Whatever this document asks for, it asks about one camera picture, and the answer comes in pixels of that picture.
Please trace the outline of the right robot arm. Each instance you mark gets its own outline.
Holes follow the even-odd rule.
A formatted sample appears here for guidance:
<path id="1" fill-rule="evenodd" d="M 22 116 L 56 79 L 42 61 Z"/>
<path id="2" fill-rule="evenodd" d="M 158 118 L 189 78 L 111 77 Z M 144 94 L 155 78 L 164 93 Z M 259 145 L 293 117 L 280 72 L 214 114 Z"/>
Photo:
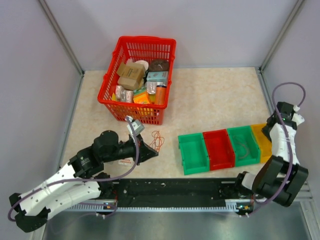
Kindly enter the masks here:
<path id="1" fill-rule="evenodd" d="M 261 133 L 271 143 L 271 156 L 256 174 L 238 174 L 233 192 L 239 198 L 258 194 L 289 207 L 307 180 L 309 171 L 302 167 L 296 155 L 295 135 L 305 119 L 297 113 L 299 107 L 280 101 L 267 119 Z"/>

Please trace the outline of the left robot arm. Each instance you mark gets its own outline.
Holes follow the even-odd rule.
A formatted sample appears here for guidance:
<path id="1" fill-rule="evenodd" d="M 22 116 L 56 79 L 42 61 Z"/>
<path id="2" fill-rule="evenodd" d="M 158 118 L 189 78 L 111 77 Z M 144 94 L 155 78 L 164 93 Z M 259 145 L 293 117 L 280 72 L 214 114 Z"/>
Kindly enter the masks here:
<path id="1" fill-rule="evenodd" d="M 13 221 L 29 233 L 74 205 L 107 199 L 114 194 L 116 179 L 104 172 L 105 163 L 126 158 L 143 163 L 158 154 L 140 134 L 120 141 L 116 132 L 104 131 L 42 184 L 28 192 L 12 194 L 9 202 L 16 211 Z"/>

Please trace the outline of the yellow plastic bin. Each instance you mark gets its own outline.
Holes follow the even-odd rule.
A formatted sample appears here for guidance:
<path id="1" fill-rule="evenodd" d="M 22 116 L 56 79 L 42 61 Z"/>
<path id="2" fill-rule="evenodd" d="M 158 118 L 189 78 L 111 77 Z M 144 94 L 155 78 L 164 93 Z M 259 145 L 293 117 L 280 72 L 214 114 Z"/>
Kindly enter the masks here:
<path id="1" fill-rule="evenodd" d="M 252 133 L 260 149 L 260 163 L 266 163 L 272 155 L 272 143 L 262 133 L 264 123 L 251 125 Z"/>

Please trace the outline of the white tissue pack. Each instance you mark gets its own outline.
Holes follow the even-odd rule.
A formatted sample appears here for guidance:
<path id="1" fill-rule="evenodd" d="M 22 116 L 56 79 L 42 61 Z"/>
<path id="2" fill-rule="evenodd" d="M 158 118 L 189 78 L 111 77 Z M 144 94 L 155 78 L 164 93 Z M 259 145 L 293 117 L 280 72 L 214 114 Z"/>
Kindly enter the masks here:
<path id="1" fill-rule="evenodd" d="M 120 159 L 117 162 L 119 165 L 127 166 L 127 167 L 131 167 L 134 164 L 134 161 L 132 158 Z"/>

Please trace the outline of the right green plastic bin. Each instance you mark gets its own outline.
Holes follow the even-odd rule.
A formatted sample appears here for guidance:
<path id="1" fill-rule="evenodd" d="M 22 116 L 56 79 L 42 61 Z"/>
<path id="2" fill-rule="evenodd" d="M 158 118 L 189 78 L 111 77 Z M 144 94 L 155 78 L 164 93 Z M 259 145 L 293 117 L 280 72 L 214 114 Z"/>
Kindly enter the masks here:
<path id="1" fill-rule="evenodd" d="M 235 154 L 235 166 L 243 167 L 260 163 L 261 151 L 249 125 L 227 128 Z"/>

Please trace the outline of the green plastic bin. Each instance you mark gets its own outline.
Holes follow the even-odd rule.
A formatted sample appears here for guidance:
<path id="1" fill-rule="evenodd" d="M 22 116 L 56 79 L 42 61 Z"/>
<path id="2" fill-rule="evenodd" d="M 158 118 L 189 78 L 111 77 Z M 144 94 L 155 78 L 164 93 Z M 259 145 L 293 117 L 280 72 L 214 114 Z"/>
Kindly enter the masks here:
<path id="1" fill-rule="evenodd" d="M 178 136 L 184 175 L 210 171 L 210 159 L 202 133 Z"/>
<path id="2" fill-rule="evenodd" d="M 261 151 L 249 125 L 227 128 L 235 154 L 235 166 L 243 167 L 260 163 Z"/>

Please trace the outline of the left green plastic bin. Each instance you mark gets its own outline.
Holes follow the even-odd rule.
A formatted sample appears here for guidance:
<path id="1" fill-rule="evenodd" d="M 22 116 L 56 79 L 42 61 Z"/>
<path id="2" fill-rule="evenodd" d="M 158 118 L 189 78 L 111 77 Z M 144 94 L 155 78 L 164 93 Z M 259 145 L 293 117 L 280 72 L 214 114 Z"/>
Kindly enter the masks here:
<path id="1" fill-rule="evenodd" d="M 210 159 L 202 133 L 178 136 L 184 175 L 210 171 Z"/>

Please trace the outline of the red plastic bin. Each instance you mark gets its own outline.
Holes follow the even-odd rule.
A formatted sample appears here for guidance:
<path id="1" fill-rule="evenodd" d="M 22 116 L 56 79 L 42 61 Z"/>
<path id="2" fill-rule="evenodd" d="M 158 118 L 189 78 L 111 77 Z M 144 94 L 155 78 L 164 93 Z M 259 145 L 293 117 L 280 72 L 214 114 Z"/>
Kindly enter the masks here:
<path id="1" fill-rule="evenodd" d="M 235 152 L 226 129 L 203 132 L 211 171 L 233 168 Z"/>

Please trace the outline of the orange yellow sticky notes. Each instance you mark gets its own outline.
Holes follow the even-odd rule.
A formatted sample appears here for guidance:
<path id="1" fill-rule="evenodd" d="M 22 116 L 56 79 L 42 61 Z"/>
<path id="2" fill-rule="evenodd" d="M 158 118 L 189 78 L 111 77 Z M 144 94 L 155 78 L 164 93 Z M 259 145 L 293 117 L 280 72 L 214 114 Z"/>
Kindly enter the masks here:
<path id="1" fill-rule="evenodd" d="M 135 104 L 151 104 L 149 94 L 146 90 L 133 94 L 133 102 Z"/>

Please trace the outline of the orange bottle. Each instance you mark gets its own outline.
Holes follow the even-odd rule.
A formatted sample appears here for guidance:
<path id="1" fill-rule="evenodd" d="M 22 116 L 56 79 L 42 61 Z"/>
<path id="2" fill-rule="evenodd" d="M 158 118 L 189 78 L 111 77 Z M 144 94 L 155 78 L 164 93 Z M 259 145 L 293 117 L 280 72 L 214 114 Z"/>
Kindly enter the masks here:
<path id="1" fill-rule="evenodd" d="M 167 87 L 165 85 L 156 86 L 155 104 L 164 105 L 166 100 Z"/>

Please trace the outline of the pink wrapped snack pack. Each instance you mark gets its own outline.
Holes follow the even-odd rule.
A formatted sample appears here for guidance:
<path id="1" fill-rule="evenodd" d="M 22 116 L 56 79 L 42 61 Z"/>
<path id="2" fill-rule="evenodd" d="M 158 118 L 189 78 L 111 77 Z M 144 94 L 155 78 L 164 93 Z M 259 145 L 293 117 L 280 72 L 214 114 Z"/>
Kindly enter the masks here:
<path id="1" fill-rule="evenodd" d="M 134 97 L 134 92 L 132 90 L 126 90 L 121 85 L 117 85 L 115 87 L 115 97 L 120 102 L 132 103 L 133 97 Z"/>

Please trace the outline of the silver foil snack pack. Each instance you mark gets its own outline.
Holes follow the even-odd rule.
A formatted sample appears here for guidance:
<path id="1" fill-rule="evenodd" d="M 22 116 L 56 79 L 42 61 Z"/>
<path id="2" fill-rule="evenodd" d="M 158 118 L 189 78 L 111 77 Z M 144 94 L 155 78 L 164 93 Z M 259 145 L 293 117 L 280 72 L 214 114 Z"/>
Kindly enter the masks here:
<path id="1" fill-rule="evenodd" d="M 150 95 L 155 95 L 158 86 L 167 86 L 165 82 L 155 82 L 155 81 L 147 81 L 146 82 L 146 91 Z"/>

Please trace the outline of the red plastic shopping basket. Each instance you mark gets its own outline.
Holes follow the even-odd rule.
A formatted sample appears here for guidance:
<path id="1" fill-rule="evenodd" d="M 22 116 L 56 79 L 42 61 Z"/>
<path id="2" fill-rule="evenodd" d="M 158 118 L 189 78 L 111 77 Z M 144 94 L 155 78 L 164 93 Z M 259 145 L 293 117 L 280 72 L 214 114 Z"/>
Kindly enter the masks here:
<path id="1" fill-rule="evenodd" d="M 172 73 L 175 61 L 177 42 L 173 38 L 156 36 L 121 36 L 112 53 L 112 58 L 97 95 L 97 101 L 110 111 L 118 120 L 124 121 L 126 116 L 140 120 L 143 124 L 161 125 L 168 106 Z M 169 62 L 165 102 L 157 104 L 136 104 L 113 101 L 119 75 L 116 73 L 121 63 L 128 59 L 151 62 L 154 59 L 165 59 Z"/>

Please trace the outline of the small brown cardboard box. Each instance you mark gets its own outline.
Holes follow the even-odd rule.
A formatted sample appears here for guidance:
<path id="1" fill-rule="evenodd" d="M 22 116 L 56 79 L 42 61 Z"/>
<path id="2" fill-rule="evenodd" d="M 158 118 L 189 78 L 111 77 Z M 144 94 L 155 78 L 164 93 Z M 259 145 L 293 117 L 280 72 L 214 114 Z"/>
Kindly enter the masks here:
<path id="1" fill-rule="evenodd" d="M 122 86 L 123 88 L 127 90 L 137 90 L 141 84 L 141 79 L 131 79 L 131 78 L 126 78 L 126 77 L 120 77 L 117 81 L 117 84 Z"/>

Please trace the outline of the teal snack box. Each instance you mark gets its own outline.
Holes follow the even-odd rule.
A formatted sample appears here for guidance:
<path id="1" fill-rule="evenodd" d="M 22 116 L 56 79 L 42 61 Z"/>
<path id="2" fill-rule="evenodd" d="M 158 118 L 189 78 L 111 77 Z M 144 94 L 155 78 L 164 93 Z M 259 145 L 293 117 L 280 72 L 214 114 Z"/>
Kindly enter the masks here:
<path id="1" fill-rule="evenodd" d="M 150 71 L 147 75 L 146 80 L 148 82 L 167 82 L 168 80 L 168 71 Z"/>

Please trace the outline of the white round plate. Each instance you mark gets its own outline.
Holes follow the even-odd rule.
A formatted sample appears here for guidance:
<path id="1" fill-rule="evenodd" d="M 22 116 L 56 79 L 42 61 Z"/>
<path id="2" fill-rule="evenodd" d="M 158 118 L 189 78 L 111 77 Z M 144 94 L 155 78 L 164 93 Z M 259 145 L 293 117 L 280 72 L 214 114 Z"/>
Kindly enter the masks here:
<path id="1" fill-rule="evenodd" d="M 133 61 L 132 58 L 129 58 L 127 61 L 126 61 L 126 64 L 129 65 L 129 64 L 140 64 L 144 67 L 145 71 L 147 71 L 149 69 L 149 63 L 145 60 L 137 60 L 137 61 Z"/>

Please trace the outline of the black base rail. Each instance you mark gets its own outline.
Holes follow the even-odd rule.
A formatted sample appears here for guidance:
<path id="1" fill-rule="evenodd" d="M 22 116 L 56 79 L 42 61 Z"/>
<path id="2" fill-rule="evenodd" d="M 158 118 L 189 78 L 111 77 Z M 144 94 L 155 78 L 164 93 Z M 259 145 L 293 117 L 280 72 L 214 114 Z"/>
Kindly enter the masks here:
<path id="1" fill-rule="evenodd" d="M 124 178 L 108 196 L 121 208 L 224 207 L 239 199 L 234 178 Z"/>

